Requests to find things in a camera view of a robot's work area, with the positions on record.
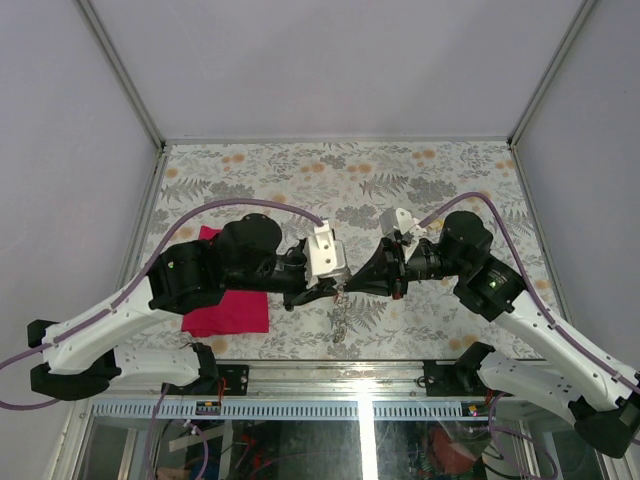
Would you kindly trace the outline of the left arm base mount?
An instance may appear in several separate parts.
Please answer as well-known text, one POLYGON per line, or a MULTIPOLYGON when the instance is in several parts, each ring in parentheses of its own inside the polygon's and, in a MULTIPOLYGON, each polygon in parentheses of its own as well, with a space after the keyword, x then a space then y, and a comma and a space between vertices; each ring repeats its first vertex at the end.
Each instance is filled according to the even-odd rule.
POLYGON ((189 395, 215 395, 217 397, 246 396, 250 367, 246 364, 219 364, 207 345, 191 346, 197 356, 198 377, 185 387, 189 395))

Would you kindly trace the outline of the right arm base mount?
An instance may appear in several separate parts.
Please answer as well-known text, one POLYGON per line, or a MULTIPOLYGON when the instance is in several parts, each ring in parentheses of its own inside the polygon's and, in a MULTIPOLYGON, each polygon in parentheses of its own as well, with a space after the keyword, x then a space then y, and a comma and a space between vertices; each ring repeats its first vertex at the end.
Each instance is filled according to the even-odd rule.
POLYGON ((453 363, 436 360, 422 361, 422 375, 415 380, 428 397, 485 396, 489 388, 481 381, 478 371, 481 362, 494 347, 474 342, 453 363))

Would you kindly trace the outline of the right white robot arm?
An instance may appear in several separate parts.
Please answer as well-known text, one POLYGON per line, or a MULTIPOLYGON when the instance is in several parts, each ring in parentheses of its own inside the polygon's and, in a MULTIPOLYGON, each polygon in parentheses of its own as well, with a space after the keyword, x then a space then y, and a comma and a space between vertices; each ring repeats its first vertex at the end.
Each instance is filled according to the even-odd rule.
POLYGON ((524 277, 492 255, 492 234, 468 211, 446 216, 437 242, 401 208, 380 217, 383 237, 346 291, 403 298, 412 282, 454 277, 472 313, 522 339, 553 366, 539 370, 473 343, 445 378, 467 394, 511 394, 565 420, 592 448, 621 458, 639 434, 639 376, 536 300, 524 277))

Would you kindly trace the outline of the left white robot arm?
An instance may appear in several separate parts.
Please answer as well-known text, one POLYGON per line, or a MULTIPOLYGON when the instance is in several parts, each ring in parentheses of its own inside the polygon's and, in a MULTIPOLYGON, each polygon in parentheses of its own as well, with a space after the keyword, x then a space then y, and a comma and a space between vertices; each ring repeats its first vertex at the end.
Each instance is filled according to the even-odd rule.
POLYGON ((280 294, 286 310, 335 294, 346 257, 327 221, 280 255, 279 225, 262 214, 226 224, 211 238, 175 244, 137 280, 65 322, 28 325, 42 361, 30 371, 33 392, 61 401, 113 387, 168 387, 204 395, 222 386, 212 349, 137 349, 127 340, 169 320, 220 304, 229 291, 280 294))

